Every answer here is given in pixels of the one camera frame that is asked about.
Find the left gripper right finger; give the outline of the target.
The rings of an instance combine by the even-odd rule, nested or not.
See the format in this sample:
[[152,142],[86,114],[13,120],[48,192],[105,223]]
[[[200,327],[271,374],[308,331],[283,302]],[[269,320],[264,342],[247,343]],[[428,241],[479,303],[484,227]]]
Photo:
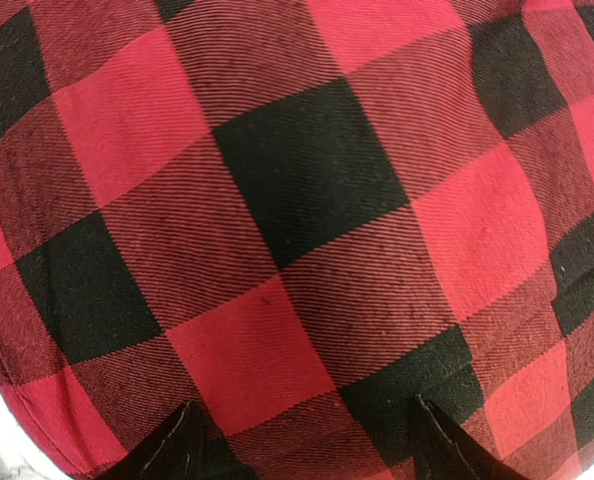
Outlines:
[[526,480],[420,394],[409,402],[409,450],[417,479]]

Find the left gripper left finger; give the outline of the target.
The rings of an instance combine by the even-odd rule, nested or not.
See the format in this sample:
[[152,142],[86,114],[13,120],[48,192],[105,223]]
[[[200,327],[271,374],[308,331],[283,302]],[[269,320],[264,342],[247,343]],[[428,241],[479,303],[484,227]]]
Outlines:
[[199,479],[205,440],[199,405],[184,403],[109,469],[109,479]]

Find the red black plaid garment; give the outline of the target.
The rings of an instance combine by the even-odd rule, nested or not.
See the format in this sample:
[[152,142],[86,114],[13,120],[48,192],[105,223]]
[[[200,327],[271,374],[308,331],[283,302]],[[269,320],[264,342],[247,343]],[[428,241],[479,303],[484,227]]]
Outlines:
[[0,394],[99,479],[594,464],[594,1],[0,1]]

